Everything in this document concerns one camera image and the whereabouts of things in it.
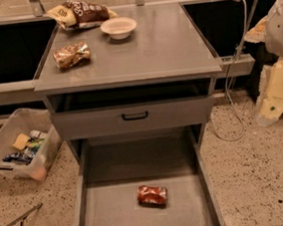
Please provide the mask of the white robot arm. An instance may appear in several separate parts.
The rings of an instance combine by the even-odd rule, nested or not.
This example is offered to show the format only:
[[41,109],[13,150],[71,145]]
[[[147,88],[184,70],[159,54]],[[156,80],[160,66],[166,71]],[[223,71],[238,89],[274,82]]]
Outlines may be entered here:
[[269,69],[256,118],[258,125],[267,126],[283,114],[283,0],[275,1],[268,14],[246,33],[245,41],[265,43],[266,50],[278,57]]

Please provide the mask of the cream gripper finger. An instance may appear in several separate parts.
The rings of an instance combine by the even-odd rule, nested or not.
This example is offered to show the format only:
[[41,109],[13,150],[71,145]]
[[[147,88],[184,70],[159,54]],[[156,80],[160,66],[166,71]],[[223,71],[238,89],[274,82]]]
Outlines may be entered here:
[[249,43],[263,43],[265,41],[266,24],[268,19],[264,16],[259,22],[250,29],[244,36],[244,40]]
[[271,125],[283,114],[283,57],[269,69],[267,85],[256,122],[258,125]]

